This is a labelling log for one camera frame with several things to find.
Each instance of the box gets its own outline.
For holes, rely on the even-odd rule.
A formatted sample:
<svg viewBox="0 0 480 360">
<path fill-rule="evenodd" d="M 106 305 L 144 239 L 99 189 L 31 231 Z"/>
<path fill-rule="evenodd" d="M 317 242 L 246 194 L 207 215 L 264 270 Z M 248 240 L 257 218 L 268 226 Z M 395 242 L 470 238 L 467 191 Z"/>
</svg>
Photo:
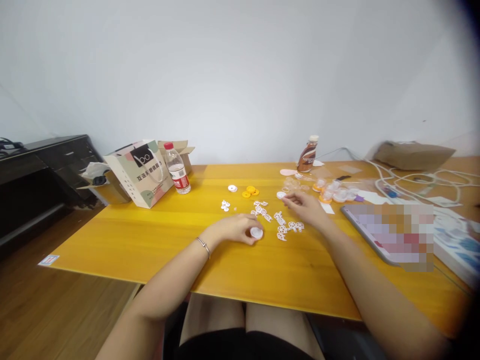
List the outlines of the box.
<svg viewBox="0 0 480 360">
<path fill-rule="evenodd" d="M 78 187 L 77 189 L 90 189 L 92 193 L 97 196 L 102 203 L 107 204 L 126 204 L 129 203 L 132 199 L 130 196 L 125 192 L 122 185 L 120 184 L 119 179 L 115 176 L 115 174 L 109 170 L 104 174 L 108 183 L 103 185 L 92 185 L 93 179 L 80 176 L 85 179 L 90 185 Z"/>
<path fill-rule="evenodd" d="M 182 141 L 159 141 L 158 142 L 158 149 L 160 150 L 161 155 L 165 159 L 165 153 L 167 150 L 164 148 L 165 143 L 172 143 L 173 148 L 178 151 L 180 154 L 181 159 L 183 160 L 183 164 L 185 165 L 185 172 L 188 174 L 192 170 L 192 164 L 190 163 L 189 155 L 195 149 L 195 146 L 188 147 L 189 141 L 182 140 Z"/>
<path fill-rule="evenodd" d="M 452 148 L 420 144 L 415 141 L 386 141 L 380 145 L 373 158 L 401 170 L 434 171 L 455 151 Z"/>
<path fill-rule="evenodd" d="M 141 140 L 103 157 L 140 208 L 151 209 L 174 185 L 156 140 Z"/>
</svg>

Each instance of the wooden floor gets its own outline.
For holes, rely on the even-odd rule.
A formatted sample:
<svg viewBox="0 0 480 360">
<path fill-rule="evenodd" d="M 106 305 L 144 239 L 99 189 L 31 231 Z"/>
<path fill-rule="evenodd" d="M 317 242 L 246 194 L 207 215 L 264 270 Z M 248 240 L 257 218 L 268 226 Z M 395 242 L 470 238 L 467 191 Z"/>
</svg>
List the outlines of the wooden floor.
<svg viewBox="0 0 480 360">
<path fill-rule="evenodd" d="M 99 210 L 77 210 L 0 262 L 0 359 L 94 359 L 137 285 L 37 264 Z"/>
</svg>

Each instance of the cardboard box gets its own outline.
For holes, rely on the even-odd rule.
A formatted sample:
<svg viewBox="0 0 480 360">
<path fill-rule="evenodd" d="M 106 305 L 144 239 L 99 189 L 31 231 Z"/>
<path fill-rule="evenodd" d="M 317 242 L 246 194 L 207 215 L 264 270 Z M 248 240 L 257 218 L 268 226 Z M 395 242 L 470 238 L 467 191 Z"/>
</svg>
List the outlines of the cardboard box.
<svg viewBox="0 0 480 360">
<path fill-rule="evenodd" d="M 78 187 L 77 189 L 89 189 L 98 198 L 100 198 L 103 203 L 107 202 L 108 204 L 126 204 L 132 200 L 123 189 L 119 179 L 111 170 L 104 174 L 107 179 L 107 183 L 98 186 L 92 185 L 93 179 L 84 177 L 82 175 L 83 174 L 80 174 L 80 176 L 90 185 Z"/>
<path fill-rule="evenodd" d="M 380 145 L 373 158 L 401 170 L 433 171 L 441 167 L 455 151 L 452 148 L 415 141 L 386 141 Z"/>
<path fill-rule="evenodd" d="M 178 151 L 180 154 L 181 159 L 183 160 L 183 164 L 185 165 L 185 172 L 187 174 L 190 173 L 192 170 L 192 164 L 190 163 L 189 155 L 195 149 L 195 146 L 188 147 L 189 141 L 182 140 L 182 141 L 159 141 L 158 142 L 158 149 L 160 150 L 163 159 L 165 159 L 165 153 L 167 150 L 164 148 L 165 143 L 172 143 L 173 148 Z"/>
</svg>

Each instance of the brown drink bottle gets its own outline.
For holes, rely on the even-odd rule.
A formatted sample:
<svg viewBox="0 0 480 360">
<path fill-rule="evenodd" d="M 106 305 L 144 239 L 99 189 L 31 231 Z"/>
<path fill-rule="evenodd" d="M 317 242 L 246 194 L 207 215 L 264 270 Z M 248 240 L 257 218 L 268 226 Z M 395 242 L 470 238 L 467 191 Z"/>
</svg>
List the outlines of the brown drink bottle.
<svg viewBox="0 0 480 360">
<path fill-rule="evenodd" d="M 297 170 L 299 173 L 308 173 L 312 166 L 314 165 L 315 160 L 315 148 L 319 142 L 318 135 L 311 135 L 308 138 L 308 143 L 306 144 L 305 150 L 302 151 L 300 155 L 300 160 L 298 160 Z"/>
</svg>

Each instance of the black cabinet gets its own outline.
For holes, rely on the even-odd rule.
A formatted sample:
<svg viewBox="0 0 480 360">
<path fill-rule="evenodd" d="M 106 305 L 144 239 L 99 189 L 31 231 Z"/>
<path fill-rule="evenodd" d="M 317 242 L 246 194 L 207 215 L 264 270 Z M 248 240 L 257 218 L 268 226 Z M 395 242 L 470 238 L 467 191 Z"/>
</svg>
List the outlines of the black cabinet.
<svg viewBox="0 0 480 360">
<path fill-rule="evenodd" d="M 80 177 L 102 157 L 87 135 L 56 137 L 0 151 L 0 195 L 6 217 L 0 247 L 55 212 L 92 208 L 97 198 Z"/>
</svg>

